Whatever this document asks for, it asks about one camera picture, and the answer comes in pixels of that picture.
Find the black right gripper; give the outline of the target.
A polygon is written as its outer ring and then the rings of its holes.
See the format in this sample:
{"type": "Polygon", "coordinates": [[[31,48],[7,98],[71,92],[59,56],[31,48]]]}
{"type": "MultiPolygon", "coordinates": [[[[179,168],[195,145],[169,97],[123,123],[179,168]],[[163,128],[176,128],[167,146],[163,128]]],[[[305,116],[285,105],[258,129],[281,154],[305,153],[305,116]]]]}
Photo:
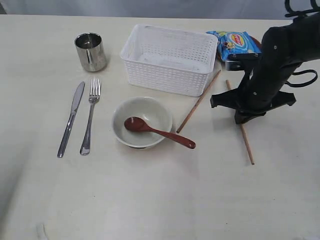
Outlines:
{"type": "Polygon", "coordinates": [[[213,94],[210,98],[212,108],[222,106],[235,110],[234,120],[237,125],[263,117],[268,111],[284,105],[292,106],[295,102],[293,93],[269,91],[260,86],[249,89],[242,82],[237,88],[213,94]]]}

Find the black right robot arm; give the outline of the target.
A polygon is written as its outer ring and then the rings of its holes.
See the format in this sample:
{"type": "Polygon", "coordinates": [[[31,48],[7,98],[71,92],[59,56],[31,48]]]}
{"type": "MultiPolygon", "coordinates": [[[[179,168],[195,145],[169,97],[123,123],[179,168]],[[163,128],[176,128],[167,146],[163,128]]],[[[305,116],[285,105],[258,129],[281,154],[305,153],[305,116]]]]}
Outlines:
{"type": "Polygon", "coordinates": [[[261,41],[260,53],[231,54],[228,56],[245,72],[239,86],[210,98],[212,108],[223,106],[235,110],[236,124],[244,124],[264,116],[268,111],[292,106],[293,93],[283,92],[283,85],[306,87],[315,82],[293,84],[291,75],[304,62],[320,58],[320,15],[297,17],[286,26],[271,27],[261,41]]]}

